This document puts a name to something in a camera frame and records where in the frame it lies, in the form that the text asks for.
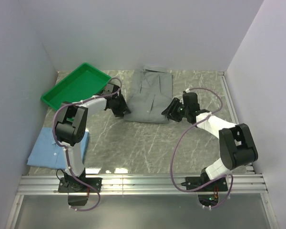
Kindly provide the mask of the grey long sleeve shirt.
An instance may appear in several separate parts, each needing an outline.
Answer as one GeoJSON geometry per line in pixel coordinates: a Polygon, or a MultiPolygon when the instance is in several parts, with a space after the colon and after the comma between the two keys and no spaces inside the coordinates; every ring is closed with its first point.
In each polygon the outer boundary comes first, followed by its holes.
{"type": "Polygon", "coordinates": [[[162,112],[173,99],[172,74],[162,67],[144,66],[133,73],[127,105],[130,113],[125,121],[166,124],[168,118],[162,112]]]}

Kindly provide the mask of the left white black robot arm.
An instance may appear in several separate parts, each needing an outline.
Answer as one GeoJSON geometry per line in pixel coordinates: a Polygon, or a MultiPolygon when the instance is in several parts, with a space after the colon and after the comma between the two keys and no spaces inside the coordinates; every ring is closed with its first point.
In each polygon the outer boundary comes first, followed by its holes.
{"type": "Polygon", "coordinates": [[[65,157],[65,181],[76,191],[83,191],[88,185],[81,155],[88,116],[110,109],[115,117],[130,113],[121,93],[94,95],[89,99],[64,103],[56,112],[52,133],[55,142],[62,147],[65,157]]]}

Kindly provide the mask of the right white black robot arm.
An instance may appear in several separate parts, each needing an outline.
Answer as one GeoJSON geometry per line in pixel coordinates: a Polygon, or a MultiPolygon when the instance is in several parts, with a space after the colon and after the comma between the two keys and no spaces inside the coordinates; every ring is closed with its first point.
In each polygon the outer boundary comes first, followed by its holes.
{"type": "Polygon", "coordinates": [[[258,159],[249,126],[230,123],[208,110],[201,109],[194,95],[185,96],[182,103],[178,98],[174,98],[162,111],[162,115],[176,122],[186,118],[194,127],[207,131],[219,140],[219,159],[204,168],[198,180],[197,185],[204,190],[212,190],[217,185],[217,179],[258,159]]]}

